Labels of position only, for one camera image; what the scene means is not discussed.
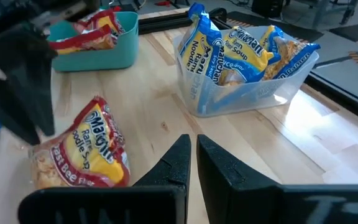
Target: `black frame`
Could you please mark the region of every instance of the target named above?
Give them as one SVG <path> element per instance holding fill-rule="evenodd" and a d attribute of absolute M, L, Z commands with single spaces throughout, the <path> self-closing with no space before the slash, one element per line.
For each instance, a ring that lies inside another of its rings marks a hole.
<path fill-rule="evenodd" d="M 223 8 L 214 9 L 209 12 L 211 20 L 220 29 L 230 29 L 231 26 L 226 23 L 226 10 Z M 186 27 L 191 24 L 191 20 L 187 16 L 187 12 L 159 16 L 148 19 L 139 20 L 139 34 L 149 34 L 152 32 L 164 31 L 169 29 L 176 29 Z M 318 75 L 312 71 L 306 78 L 305 84 L 309 85 L 316 91 L 321 92 L 337 104 L 343 106 L 350 112 L 358 116 L 358 96 L 348 92 L 347 90 L 337 86 L 333 82 Z"/>

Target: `wooden tabletop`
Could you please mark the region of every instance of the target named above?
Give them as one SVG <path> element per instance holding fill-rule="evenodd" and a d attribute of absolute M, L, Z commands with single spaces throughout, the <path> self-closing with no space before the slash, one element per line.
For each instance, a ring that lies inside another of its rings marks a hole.
<path fill-rule="evenodd" d="M 190 134 L 191 224 L 208 223 L 196 168 L 197 134 L 206 134 L 279 183 L 358 183 L 358 117 L 307 85 L 289 105 L 212 118 L 189 114 L 178 89 L 172 47 L 172 39 L 184 31 L 140 36 L 138 59 L 128 69 L 53 73 L 57 134 L 71 125 L 94 95 L 103 96 L 126 139 L 131 183 L 150 170 L 181 134 Z M 18 204 L 34 190 L 27 150 L 7 129 L 0 130 L 0 224 L 17 223 Z"/>

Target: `plastic storage container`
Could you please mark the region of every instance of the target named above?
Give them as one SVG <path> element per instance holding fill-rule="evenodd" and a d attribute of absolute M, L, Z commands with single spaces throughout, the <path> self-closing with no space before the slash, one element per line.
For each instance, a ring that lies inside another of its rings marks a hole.
<path fill-rule="evenodd" d="M 134 12 L 117 12 L 125 33 L 118 37 L 111 50 L 90 50 L 59 55 L 52 60 L 52 67 L 60 72 L 127 68 L 135 63 L 139 52 L 138 15 Z M 61 21 L 50 28 L 48 40 L 59 40 L 77 35 L 72 25 Z"/>
<path fill-rule="evenodd" d="M 266 26 L 249 27 L 254 37 L 262 37 Z M 286 39 L 295 40 L 288 34 Z M 177 46 L 182 36 L 174 39 L 177 74 L 181 94 L 191 114 L 199 117 L 216 116 L 246 110 L 283 105 L 291 102 L 305 78 L 315 65 L 319 55 L 313 52 L 310 58 L 294 75 L 278 80 L 245 83 L 237 86 L 218 86 L 207 76 L 189 72 L 182 64 Z"/>

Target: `teal plastic basket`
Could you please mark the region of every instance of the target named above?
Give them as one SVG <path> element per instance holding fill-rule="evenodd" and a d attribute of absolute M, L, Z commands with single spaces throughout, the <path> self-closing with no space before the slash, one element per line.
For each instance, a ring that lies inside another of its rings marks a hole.
<path fill-rule="evenodd" d="M 52 60 L 52 67 L 59 72 L 127 68 L 135 63 L 139 52 L 138 15 L 134 12 L 116 12 L 125 33 L 118 37 L 111 50 L 89 50 L 59 55 Z M 50 28 L 48 40 L 56 41 L 76 36 L 73 26 L 61 21 Z"/>

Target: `gray floor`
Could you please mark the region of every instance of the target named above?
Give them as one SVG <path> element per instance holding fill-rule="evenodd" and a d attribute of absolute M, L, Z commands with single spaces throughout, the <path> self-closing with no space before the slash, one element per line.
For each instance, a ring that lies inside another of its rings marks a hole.
<path fill-rule="evenodd" d="M 146 1 L 147 2 L 145 3 L 144 7 L 138 11 L 139 14 L 175 9 L 173 6 L 165 7 L 154 5 L 154 3 L 160 2 L 161 0 Z M 228 12 L 239 11 L 256 16 L 256 14 L 251 12 L 249 7 L 252 4 L 252 0 L 250 0 L 248 7 L 235 6 L 229 1 L 223 0 L 189 0 L 190 3 L 195 1 L 204 4 L 208 11 L 217 7 L 223 7 Z M 348 0 L 340 0 L 339 2 L 348 2 Z M 122 3 L 129 4 L 132 3 L 132 1 L 122 0 Z M 323 18 L 318 27 L 318 30 L 324 33 L 324 35 L 316 41 L 316 43 L 320 44 L 321 46 L 321 49 L 319 50 L 320 58 L 318 62 L 325 62 L 328 60 L 345 57 L 349 55 L 348 52 L 352 51 L 358 52 L 357 43 L 327 31 L 328 29 L 341 26 L 339 23 L 342 20 L 342 13 L 343 12 L 328 14 Z M 309 29 L 311 28 L 313 16 L 314 9 L 309 9 L 307 5 L 295 2 L 294 0 L 291 1 L 289 6 L 283 8 L 282 13 L 282 17 L 285 22 Z M 351 26 L 356 24 L 358 24 L 358 6 L 354 16 L 350 18 L 349 22 L 344 26 Z M 334 63 L 332 65 L 323 66 L 317 68 L 315 72 L 358 96 L 358 65 L 353 60 L 346 60 L 341 63 Z"/>

